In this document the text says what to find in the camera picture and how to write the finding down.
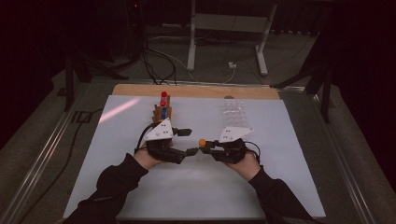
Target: person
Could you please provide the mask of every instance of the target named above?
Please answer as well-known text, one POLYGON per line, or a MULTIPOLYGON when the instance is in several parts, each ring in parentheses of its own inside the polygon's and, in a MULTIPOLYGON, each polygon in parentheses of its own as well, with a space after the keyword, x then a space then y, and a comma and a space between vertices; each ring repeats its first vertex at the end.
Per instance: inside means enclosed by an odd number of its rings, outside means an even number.
MULTIPOLYGON (((161 163, 163 161, 152 158, 145 149, 137 150, 133 156, 127 153, 120 165, 109 166, 100 174, 96 192, 81 201, 64 224, 117 223, 116 216, 128 192, 136 189, 140 178, 161 163)), ((264 172, 254 154, 247 152, 237 164, 226 165, 256 190, 268 223, 319 223, 306 212, 285 182, 264 172)))

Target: black jacket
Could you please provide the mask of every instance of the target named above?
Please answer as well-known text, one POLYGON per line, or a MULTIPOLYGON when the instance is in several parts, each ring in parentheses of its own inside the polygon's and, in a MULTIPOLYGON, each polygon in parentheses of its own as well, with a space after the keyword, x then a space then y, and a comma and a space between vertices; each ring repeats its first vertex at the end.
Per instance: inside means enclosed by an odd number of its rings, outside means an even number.
MULTIPOLYGON (((131 154, 118 166, 107 167, 99 176, 96 192, 78 204, 65 224, 117 223, 128 192, 136 189, 144 169, 131 154)), ((318 223, 305 211, 289 187, 280 179, 272 179, 261 169, 249 184, 256 190, 262 210, 270 224, 318 223)))

